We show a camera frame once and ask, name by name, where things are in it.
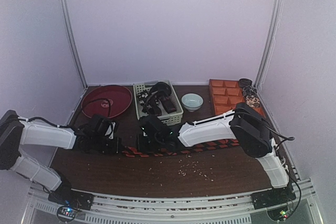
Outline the red navy striped tie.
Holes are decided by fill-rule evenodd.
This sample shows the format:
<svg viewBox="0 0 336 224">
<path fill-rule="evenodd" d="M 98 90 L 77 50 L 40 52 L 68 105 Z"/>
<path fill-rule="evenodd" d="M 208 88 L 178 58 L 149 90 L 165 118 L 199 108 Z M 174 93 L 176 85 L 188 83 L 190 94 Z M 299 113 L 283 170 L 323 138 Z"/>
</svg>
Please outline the red navy striped tie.
<svg viewBox="0 0 336 224">
<path fill-rule="evenodd" d="M 157 152 L 141 152 L 135 147 L 126 146 L 121 152 L 122 155 L 126 157 L 163 157 L 163 156 L 176 156 L 176 155 L 185 155 L 193 154 L 207 151 L 220 150 L 224 148 L 233 148 L 240 146 L 239 142 L 236 139 L 223 139 L 205 142 L 201 144 L 196 144 L 192 147 L 184 147 L 178 151 L 168 151 L 166 149 L 161 149 Z"/>
</svg>

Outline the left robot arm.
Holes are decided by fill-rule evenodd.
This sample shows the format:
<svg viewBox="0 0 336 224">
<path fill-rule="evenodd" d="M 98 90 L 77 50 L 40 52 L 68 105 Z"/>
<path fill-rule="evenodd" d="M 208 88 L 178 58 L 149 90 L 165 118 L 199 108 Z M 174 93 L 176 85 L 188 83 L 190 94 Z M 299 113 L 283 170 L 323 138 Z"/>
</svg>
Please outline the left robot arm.
<svg viewBox="0 0 336 224">
<path fill-rule="evenodd" d="M 76 197 L 69 180 L 31 157 L 22 147 L 48 146 L 114 155 L 122 150 L 116 129 L 116 122 L 98 114 L 88 123 L 74 126 L 55 124 L 39 116 L 23 118 L 8 110 L 1 117 L 1 169 L 12 170 L 42 185 L 64 205 L 71 205 Z"/>
</svg>

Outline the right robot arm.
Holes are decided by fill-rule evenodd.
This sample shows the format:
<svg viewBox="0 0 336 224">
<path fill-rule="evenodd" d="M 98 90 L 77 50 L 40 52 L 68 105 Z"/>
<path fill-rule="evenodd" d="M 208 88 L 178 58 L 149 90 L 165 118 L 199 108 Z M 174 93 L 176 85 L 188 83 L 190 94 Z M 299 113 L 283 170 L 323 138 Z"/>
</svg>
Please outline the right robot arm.
<svg viewBox="0 0 336 224">
<path fill-rule="evenodd" d="M 279 204 L 289 196 L 289 176 L 285 161 L 278 154 L 278 145 L 272 129 L 264 117 L 239 103 L 233 110 L 212 118 L 168 126 L 153 115 L 139 120 L 142 133 L 136 147 L 142 153 L 158 154 L 185 151 L 198 144 L 207 147 L 220 140 L 236 140 L 246 155 L 260 162 L 273 189 L 269 192 L 272 203 Z"/>
</svg>

